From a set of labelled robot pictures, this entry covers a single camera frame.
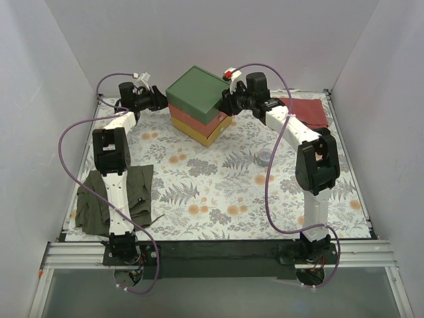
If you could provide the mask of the yellow bottom drawer box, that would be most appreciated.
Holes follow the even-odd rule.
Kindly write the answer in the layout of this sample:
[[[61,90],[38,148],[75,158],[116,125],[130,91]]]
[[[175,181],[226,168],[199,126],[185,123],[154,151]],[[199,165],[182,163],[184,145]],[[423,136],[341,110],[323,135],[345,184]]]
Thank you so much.
[[[213,130],[209,136],[204,136],[200,132],[191,128],[189,125],[179,121],[178,119],[174,117],[171,117],[171,119],[172,124],[175,128],[177,128],[179,131],[185,133],[186,135],[190,136],[192,139],[196,140],[198,143],[206,147],[210,147],[233,121],[232,117],[227,117],[223,120],[222,123],[218,124],[217,128]]]

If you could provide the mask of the pink drawer box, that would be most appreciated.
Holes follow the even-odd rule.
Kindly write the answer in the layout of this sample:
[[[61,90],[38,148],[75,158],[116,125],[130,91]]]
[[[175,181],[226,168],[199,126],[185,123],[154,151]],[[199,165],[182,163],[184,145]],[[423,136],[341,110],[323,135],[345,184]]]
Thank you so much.
[[[208,137],[228,117],[223,112],[219,112],[207,124],[204,124],[171,104],[168,105],[168,108],[173,118],[179,120],[206,137]]]

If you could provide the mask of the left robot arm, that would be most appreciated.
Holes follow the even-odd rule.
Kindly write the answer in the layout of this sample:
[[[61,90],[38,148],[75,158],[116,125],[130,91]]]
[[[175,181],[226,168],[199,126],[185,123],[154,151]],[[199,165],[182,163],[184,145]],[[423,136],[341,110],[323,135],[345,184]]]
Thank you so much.
[[[105,184],[109,202],[109,253],[128,265],[140,260],[141,249],[136,243],[134,224],[131,222],[127,195],[127,175],[131,155],[127,135],[136,126],[140,112],[159,111],[168,106],[166,96],[155,86],[139,81],[119,85],[120,102],[115,117],[102,129],[93,131],[95,167]]]

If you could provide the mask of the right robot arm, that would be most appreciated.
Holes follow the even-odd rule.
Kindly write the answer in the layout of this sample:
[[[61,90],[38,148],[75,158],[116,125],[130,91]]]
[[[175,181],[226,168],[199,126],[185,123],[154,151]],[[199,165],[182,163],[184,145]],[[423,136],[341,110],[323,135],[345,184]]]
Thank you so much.
[[[331,189],[340,176],[339,155],[335,138],[328,129],[312,130],[302,123],[289,105],[273,98],[264,73],[248,74],[229,68],[223,79],[229,88],[222,92],[220,111],[238,115],[249,110],[269,129],[276,131],[296,151],[295,179],[303,190],[304,221],[298,230],[299,240],[289,253],[307,263],[315,263],[330,248],[328,221]]]

